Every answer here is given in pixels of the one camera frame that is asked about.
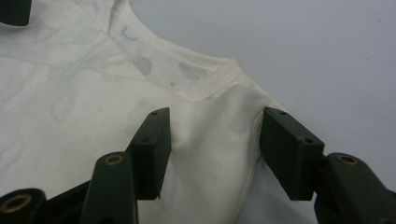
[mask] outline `white fabric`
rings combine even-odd
[[[123,151],[147,113],[170,107],[162,197],[141,223],[233,223],[260,154],[262,109],[280,105],[234,59],[153,34],[128,0],[37,0],[23,29],[0,27],[0,195],[48,198]]]

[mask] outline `t-shirt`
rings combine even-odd
[[[47,198],[123,151],[146,115],[169,107],[162,197],[141,223],[233,223],[259,158],[262,110],[281,108],[235,59],[152,33],[128,0],[36,0],[25,28],[0,27],[0,195]]]

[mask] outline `bolt hole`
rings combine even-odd
[[[107,165],[115,165],[122,162],[123,157],[121,155],[112,155],[106,158],[105,162]]]
[[[32,201],[32,197],[29,194],[20,194],[15,197],[12,197],[6,200],[0,206],[0,212],[2,213],[13,213],[24,206],[26,206],[30,201]]]
[[[104,217],[102,218],[98,224],[113,224],[114,223],[114,218],[112,217]]]
[[[347,155],[337,156],[337,159],[340,162],[342,162],[343,164],[346,164],[346,165],[349,165],[349,166],[356,166],[356,165],[359,164],[359,162],[355,158],[347,156]]]

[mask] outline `crew neck collar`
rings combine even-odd
[[[169,57],[189,66],[213,71],[205,80],[191,86],[184,91],[177,93],[191,101],[203,100],[214,93],[220,91],[227,83],[239,77],[242,71],[233,58],[218,58],[196,52],[171,43],[154,34],[134,13],[130,0],[103,0],[101,3],[86,4],[81,3],[82,0],[75,0],[85,7],[97,7],[95,9],[85,9],[91,14],[98,25],[105,31],[109,37],[109,27],[111,26],[111,17],[114,13],[120,14],[124,25],[134,30],[146,43],[160,50]]]

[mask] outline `gray background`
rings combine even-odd
[[[396,1],[132,0],[154,33],[233,57],[326,143],[396,190]],[[263,162],[238,223],[316,223]]]

